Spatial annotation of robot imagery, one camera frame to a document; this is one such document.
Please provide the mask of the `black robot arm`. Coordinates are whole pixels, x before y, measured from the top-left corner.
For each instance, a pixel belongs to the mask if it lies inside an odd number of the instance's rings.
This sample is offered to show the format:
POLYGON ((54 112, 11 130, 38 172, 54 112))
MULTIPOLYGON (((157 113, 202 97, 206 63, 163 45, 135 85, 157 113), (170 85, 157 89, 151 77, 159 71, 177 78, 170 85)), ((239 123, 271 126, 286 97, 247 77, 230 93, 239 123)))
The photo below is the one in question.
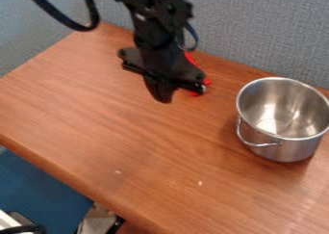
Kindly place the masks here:
POLYGON ((195 48, 183 34, 193 5, 187 0, 115 0, 125 4, 133 24, 134 46, 118 50, 122 67, 139 74, 153 98, 167 103, 177 89, 204 93, 204 73, 187 58, 195 48))

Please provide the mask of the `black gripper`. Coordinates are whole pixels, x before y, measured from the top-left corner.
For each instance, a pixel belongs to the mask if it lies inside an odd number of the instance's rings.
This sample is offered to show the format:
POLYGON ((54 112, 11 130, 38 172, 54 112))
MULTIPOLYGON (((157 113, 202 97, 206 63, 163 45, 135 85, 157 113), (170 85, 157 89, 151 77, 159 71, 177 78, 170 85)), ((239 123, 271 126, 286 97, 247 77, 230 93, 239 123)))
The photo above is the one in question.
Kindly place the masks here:
POLYGON ((193 66, 173 36, 133 36, 133 47, 118 50, 122 67, 143 77, 146 89, 163 104, 171 102, 178 88, 203 94, 204 74, 193 66))

